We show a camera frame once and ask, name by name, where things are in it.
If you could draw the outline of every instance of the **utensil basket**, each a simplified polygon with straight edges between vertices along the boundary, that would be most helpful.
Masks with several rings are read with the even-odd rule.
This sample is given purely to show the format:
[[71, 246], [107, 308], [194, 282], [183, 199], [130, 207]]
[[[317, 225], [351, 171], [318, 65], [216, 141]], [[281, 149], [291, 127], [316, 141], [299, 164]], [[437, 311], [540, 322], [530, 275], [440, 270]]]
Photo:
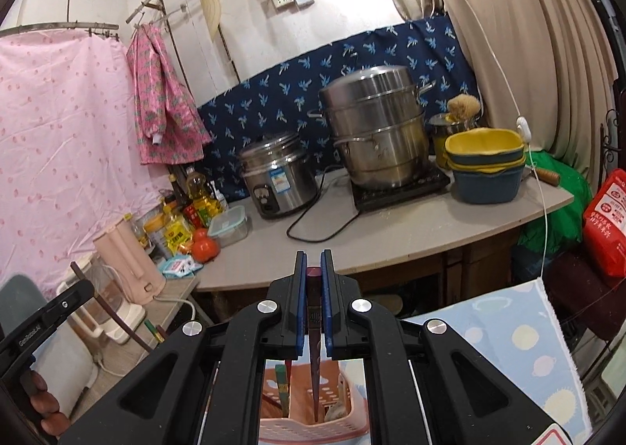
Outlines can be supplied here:
[[[325, 408], [339, 400], [342, 376], [346, 387], [347, 416], [324, 422]], [[263, 393], [279, 402], [278, 387], [273, 367], [265, 369]], [[341, 373], [336, 361], [320, 363], [320, 390], [318, 423], [314, 421], [311, 389], [311, 366], [294, 364], [291, 370], [289, 417], [281, 418], [281, 411], [265, 400], [261, 404], [259, 441], [277, 445], [307, 443], [311, 445], [335, 443], [358, 438], [369, 432], [367, 400], [353, 383]]]

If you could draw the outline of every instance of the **silver screw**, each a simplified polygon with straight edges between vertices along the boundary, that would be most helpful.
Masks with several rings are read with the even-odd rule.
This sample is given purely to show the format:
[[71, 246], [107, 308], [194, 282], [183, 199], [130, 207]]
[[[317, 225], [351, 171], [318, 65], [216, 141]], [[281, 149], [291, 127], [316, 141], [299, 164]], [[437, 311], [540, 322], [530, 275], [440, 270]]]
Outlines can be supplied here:
[[273, 300], [261, 300], [257, 305], [257, 309], [261, 313], [270, 314], [278, 309], [278, 304]]
[[441, 320], [430, 320], [430, 322], [426, 324], [426, 328], [432, 334], [443, 334], [448, 329], [448, 326]]
[[365, 298], [357, 298], [356, 300], [353, 300], [351, 305], [357, 313], [367, 313], [367, 311], [372, 309], [372, 303]]
[[200, 322], [187, 322], [183, 325], [183, 334], [192, 337], [197, 336], [202, 332], [202, 323]]

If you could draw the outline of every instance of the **red plastic bag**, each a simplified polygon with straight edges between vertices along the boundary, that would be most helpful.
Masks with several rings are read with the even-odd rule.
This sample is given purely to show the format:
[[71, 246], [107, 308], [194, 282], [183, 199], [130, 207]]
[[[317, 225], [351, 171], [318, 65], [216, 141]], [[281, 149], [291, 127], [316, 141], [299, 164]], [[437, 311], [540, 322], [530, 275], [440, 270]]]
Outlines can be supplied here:
[[585, 246], [615, 286], [626, 277], [626, 171], [611, 172], [583, 219]]

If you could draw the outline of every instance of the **hand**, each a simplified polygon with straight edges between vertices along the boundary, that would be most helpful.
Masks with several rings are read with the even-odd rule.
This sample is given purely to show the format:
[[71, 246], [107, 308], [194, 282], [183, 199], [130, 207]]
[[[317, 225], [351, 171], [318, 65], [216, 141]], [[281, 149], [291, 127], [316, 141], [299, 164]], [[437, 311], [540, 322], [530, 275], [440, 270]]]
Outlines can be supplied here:
[[48, 392], [48, 385], [39, 373], [32, 371], [32, 382], [39, 390], [31, 396], [31, 404], [44, 417], [41, 428], [50, 436], [62, 435], [70, 427], [70, 420], [59, 411], [59, 402]]

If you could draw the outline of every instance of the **bottle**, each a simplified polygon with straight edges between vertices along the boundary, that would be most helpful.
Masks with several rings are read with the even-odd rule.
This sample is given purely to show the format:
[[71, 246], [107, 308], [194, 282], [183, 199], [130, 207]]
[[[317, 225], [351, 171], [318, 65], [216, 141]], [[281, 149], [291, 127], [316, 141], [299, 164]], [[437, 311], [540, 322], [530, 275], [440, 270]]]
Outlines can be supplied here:
[[146, 231], [141, 226], [137, 226], [137, 223], [133, 221], [132, 214], [125, 214], [124, 219], [128, 222], [130, 229], [133, 230], [135, 238], [139, 241], [144, 249], [147, 249], [150, 245], [150, 240]]
[[226, 198], [221, 193], [221, 191], [215, 185], [215, 180], [211, 181], [211, 187], [213, 188], [213, 192], [215, 193], [215, 199], [220, 202], [221, 210], [226, 212], [228, 210], [228, 202]]
[[211, 224], [211, 219], [216, 215], [221, 214], [220, 202], [214, 198], [211, 198], [207, 189], [206, 177], [195, 171], [195, 168], [187, 168], [187, 189], [189, 190], [189, 197], [193, 199], [193, 206], [195, 207], [202, 224], [205, 228], [208, 228]]
[[165, 205], [163, 212], [166, 220], [165, 240], [170, 251], [176, 254], [179, 246], [191, 243], [193, 233], [185, 218], [176, 210], [172, 210], [170, 205]]
[[183, 191], [180, 184], [177, 182], [176, 177], [170, 173], [171, 187], [174, 189], [174, 195], [176, 196], [176, 203], [183, 212], [185, 219], [196, 229], [204, 228], [200, 216], [193, 206], [192, 200], [189, 199], [187, 193]]

